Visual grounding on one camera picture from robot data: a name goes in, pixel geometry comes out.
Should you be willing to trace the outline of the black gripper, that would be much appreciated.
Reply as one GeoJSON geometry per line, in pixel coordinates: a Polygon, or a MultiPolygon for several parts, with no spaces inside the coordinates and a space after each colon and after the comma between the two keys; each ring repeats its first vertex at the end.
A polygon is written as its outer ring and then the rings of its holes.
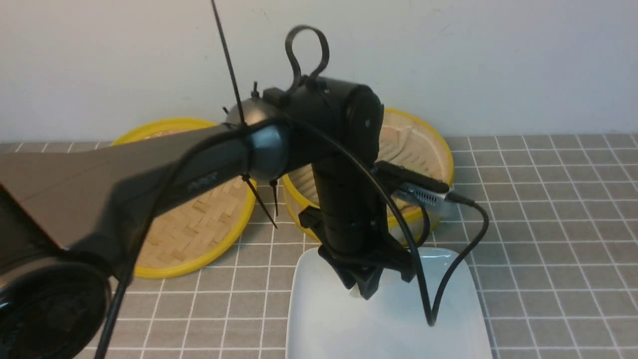
{"type": "Polygon", "coordinates": [[[390,234],[385,216],[351,221],[325,214],[317,207],[299,213],[300,225],[319,239],[319,257],[335,272],[346,289],[357,288],[369,300],[378,290],[384,270],[411,282],[416,275],[408,250],[390,234]]]}

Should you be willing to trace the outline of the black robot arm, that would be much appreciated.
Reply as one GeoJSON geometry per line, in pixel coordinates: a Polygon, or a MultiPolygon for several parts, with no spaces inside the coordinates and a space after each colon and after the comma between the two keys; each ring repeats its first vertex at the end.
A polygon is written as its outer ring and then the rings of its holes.
{"type": "Polygon", "coordinates": [[[225,123],[79,153],[1,156],[1,357],[72,359],[105,324],[104,357],[134,263],[160,214],[236,177],[276,181],[310,165],[319,254],[376,293],[415,277],[389,234],[377,178],[384,107],[362,84],[303,76],[233,107],[225,123]]]}

